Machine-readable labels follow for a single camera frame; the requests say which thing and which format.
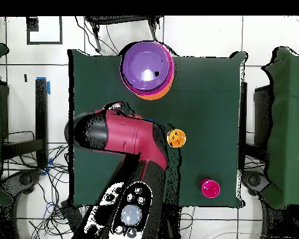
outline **wheel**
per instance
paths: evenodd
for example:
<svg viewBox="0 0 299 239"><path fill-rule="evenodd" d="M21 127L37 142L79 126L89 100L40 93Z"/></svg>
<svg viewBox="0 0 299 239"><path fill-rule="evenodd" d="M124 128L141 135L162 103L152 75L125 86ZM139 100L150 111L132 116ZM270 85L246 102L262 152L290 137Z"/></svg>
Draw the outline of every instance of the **wheel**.
<svg viewBox="0 0 299 239"><path fill-rule="evenodd" d="M251 196L257 196L257 193L254 190L252 190L252 189L248 189L248 193Z"/></svg>
<svg viewBox="0 0 299 239"><path fill-rule="evenodd" d="M32 186L31 188L29 188L29 189L27 189L27 190L24 190L24 191L23 191L23 194L28 195L28 194L32 193L33 191L34 191L34 186Z"/></svg>

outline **pink cup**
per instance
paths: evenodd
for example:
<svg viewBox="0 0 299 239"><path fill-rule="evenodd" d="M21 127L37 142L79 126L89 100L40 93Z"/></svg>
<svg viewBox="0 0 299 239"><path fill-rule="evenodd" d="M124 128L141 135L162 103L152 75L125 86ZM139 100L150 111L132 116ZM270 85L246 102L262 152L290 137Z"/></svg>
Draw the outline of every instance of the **pink cup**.
<svg viewBox="0 0 299 239"><path fill-rule="evenodd" d="M204 179L202 181L202 194L207 198L216 198L221 192L219 184L210 179Z"/></svg>

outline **black cable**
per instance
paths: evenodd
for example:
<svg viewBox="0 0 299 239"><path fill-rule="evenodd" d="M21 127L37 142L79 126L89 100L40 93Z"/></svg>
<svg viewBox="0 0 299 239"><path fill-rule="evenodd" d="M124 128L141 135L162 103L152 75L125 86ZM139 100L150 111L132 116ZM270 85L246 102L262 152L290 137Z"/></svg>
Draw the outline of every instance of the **black cable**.
<svg viewBox="0 0 299 239"><path fill-rule="evenodd" d="M37 226L35 227L34 224L33 224L31 221L29 221L29 223L30 223L30 224L33 226L33 228L34 228L34 231L33 231L32 235L31 235L30 239L33 239L33 234L34 234L34 232L37 233L37 237L39 237L39 239L40 239L39 233L38 233L38 231L37 231L37 227L38 227L39 225L37 225Z"/></svg>
<svg viewBox="0 0 299 239"><path fill-rule="evenodd" d="M87 28L87 30L89 31L89 33L91 33L92 35L94 35L93 32L91 32L91 30L87 27L87 25L86 25L86 23L85 23L85 20L84 20L84 25L85 25L85 27ZM115 53L115 55L118 55L118 53L117 53L115 50L113 50L108 44L106 44L104 41L102 41L99 37L98 37L98 40L99 40L100 42L103 42L106 46L108 46L108 47Z"/></svg>
<svg viewBox="0 0 299 239"><path fill-rule="evenodd" d="M90 38L88 37L87 31L86 31L83 27L81 27L81 26L78 24L77 17L76 17L76 16L74 16L74 17L75 17L75 20L77 21L77 26L78 26L79 28L83 29L84 33L86 33L88 43L90 43L90 45L95 49L95 51L96 51L97 53L99 53L99 54L101 54L101 55L103 56L103 54L99 51L99 49L97 49L96 47L94 47L94 46L92 45L92 43L90 42Z"/></svg>
<svg viewBox="0 0 299 239"><path fill-rule="evenodd" d="M117 48L115 47L115 45L114 45L114 43L113 43L113 41L112 41L112 39L111 39L111 37L110 37L110 33L108 33L108 28L107 28L107 34L108 34L108 37L109 37L109 39L110 39L110 41L111 41L111 43L112 43L114 49L115 49L115 50L117 51L117 53L119 54L119 51L118 51Z"/></svg>
<svg viewBox="0 0 299 239"><path fill-rule="evenodd" d="M13 132L9 134L20 134L20 133L32 133L33 139L34 139L34 133L32 131L20 131L20 132Z"/></svg>
<svg viewBox="0 0 299 239"><path fill-rule="evenodd" d="M195 209L196 209L196 206L194 207L194 211L192 212L192 217L194 218L194 214L195 214ZM189 238L188 239L191 239L191 235L192 235L192 225L191 225L191 232L189 233Z"/></svg>
<svg viewBox="0 0 299 239"><path fill-rule="evenodd" d="M44 199L44 201L48 204L49 202L45 199L45 192L44 192L43 187L41 186L41 184L39 182L37 184L40 186L41 190L43 191L43 199Z"/></svg>
<svg viewBox="0 0 299 239"><path fill-rule="evenodd" d="M261 168L262 170L263 170L263 167L264 165L259 165L259 166L255 166L255 167L245 167L244 169L246 170L246 169L256 169L256 168Z"/></svg>
<svg viewBox="0 0 299 239"><path fill-rule="evenodd" d="M191 226L192 226L192 223L193 223L193 221L194 221L194 218L193 218L193 216L192 216L192 215L190 215L189 213L182 213L182 214L181 214L181 216L182 216L182 215L189 215L189 216L190 216L190 218L191 218L191 223L189 224L189 226L188 226L188 227L180 228L180 229L179 229L179 231L182 231L182 230L188 229L189 227L191 227Z"/></svg>
<svg viewBox="0 0 299 239"><path fill-rule="evenodd" d="M245 156L247 159L251 160L251 161L257 161L258 159L254 158L254 157L250 157L250 156Z"/></svg>
<svg viewBox="0 0 299 239"><path fill-rule="evenodd" d="M62 236L62 234L61 234L61 232L60 232L60 230L53 224L53 222L52 222L52 225L54 226L54 228L58 231L58 233L59 233L59 235L61 236L61 239L63 239L63 236Z"/></svg>
<svg viewBox="0 0 299 239"><path fill-rule="evenodd" d="M255 132L249 132L249 131L246 131L246 133L248 133L248 134L255 134Z"/></svg>

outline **purple bowl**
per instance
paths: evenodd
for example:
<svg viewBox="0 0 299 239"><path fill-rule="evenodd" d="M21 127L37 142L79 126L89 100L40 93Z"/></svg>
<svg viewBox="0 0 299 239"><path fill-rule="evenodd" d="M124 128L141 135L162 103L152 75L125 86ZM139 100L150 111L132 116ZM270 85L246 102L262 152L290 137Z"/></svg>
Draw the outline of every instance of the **purple bowl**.
<svg viewBox="0 0 299 239"><path fill-rule="evenodd" d="M123 76L137 90L153 90L166 81L169 60L156 42L139 42L125 54Z"/></svg>
<svg viewBox="0 0 299 239"><path fill-rule="evenodd" d="M126 80L126 78L124 76L121 75L121 79L122 79L122 82L125 84L125 86L130 90L132 91L133 93L137 93L139 95L143 95L143 96L146 96L146 95L155 95L161 91L163 91L167 86L169 86L169 83L171 81L172 78L174 78L174 61L173 61L173 58L172 56L169 55L169 51L164 48L164 50L166 51L166 54L168 54L169 56L169 73L168 73L168 77L166 78L165 82L162 83L157 89L155 89L154 91L141 91L141 90L137 90L135 88L133 88L129 83L128 81Z"/></svg>

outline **dark green table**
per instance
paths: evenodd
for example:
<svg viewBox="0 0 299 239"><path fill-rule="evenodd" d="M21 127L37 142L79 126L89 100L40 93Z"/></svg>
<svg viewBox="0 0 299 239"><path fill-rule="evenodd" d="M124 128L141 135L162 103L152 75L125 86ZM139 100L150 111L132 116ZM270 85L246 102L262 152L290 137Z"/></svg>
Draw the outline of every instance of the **dark green table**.
<svg viewBox="0 0 299 239"><path fill-rule="evenodd" d="M231 58L174 57L176 76L161 99L146 101L122 84L121 57L91 57L72 50L74 112L96 110L114 101L127 101L137 114L186 133L180 149L169 149L165 201L173 203L181 173L179 206L241 207L236 197L240 66L244 52ZM93 204L122 157L74 149L74 204ZM204 178L218 181L215 199L201 193Z"/></svg>

